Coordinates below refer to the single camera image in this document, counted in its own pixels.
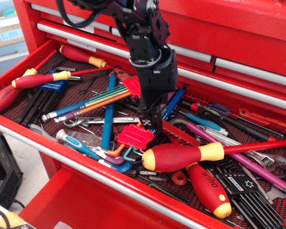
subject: cable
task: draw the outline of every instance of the cable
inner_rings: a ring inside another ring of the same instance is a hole
[[[12,202],[19,204],[22,208],[25,208],[25,206],[20,201],[18,201],[16,199],[13,199]]]
[[[0,216],[3,218],[3,220],[6,223],[6,229],[10,229],[10,224],[9,224],[9,221],[8,221],[7,217],[5,216],[5,214],[0,211]]]
[[[56,0],[57,2],[57,6],[59,9],[59,12],[61,13],[62,18],[66,21],[66,23],[68,23],[69,25],[75,27],[75,28],[83,28],[89,24],[91,24],[93,21],[95,21],[99,15],[102,13],[103,9],[96,9],[94,10],[94,12],[89,16],[88,19],[85,19],[82,22],[79,23],[73,23],[67,16],[66,12],[65,12],[65,8],[63,5],[63,0]]]

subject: silver drawer handle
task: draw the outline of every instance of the silver drawer handle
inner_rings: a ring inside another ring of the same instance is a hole
[[[22,56],[25,56],[25,55],[29,55],[29,52],[28,51],[26,51],[26,52],[18,51],[17,53],[0,57],[0,62],[6,61],[6,60],[9,60],[9,59],[14,59],[14,58],[17,58],[17,57],[22,57]]]

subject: black robotic arm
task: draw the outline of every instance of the black robotic arm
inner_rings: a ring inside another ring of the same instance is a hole
[[[158,0],[69,0],[91,16],[73,24],[65,13],[62,0],[56,0],[64,20],[74,27],[92,23],[100,14],[112,16],[120,35],[129,47],[131,65],[136,69],[141,100],[138,116],[146,129],[161,129],[161,104],[168,93],[177,89],[178,72],[175,51],[167,44],[170,35],[159,10]]]

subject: red tool chest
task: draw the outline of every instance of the red tool chest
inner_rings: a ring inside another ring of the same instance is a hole
[[[78,30],[66,25],[55,1],[14,0],[14,4],[30,55],[0,77],[0,90],[62,44],[135,73],[112,18],[101,15]],[[73,21],[90,14],[68,1],[64,4]],[[159,5],[170,23],[168,43],[177,52],[178,88],[188,85],[186,98],[235,111],[245,108],[286,123],[286,1],[163,0]],[[42,71],[66,64],[57,56]],[[105,82],[97,84],[100,89]],[[72,96],[77,89],[66,90],[64,104],[86,99]],[[0,112],[0,131],[37,148],[51,178],[20,214],[35,227],[54,228],[63,221],[74,229],[249,228],[237,217],[229,222],[212,217],[201,211],[199,202],[183,204],[15,123],[24,104],[22,93]],[[58,128],[66,127],[45,128],[55,136]],[[286,219],[286,200],[280,204]]]

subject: wiha logo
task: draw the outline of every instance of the wiha logo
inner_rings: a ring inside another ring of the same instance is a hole
[[[215,183],[215,179],[211,177],[208,173],[204,172],[202,173],[202,175],[208,180],[212,187],[218,187],[218,185]]]

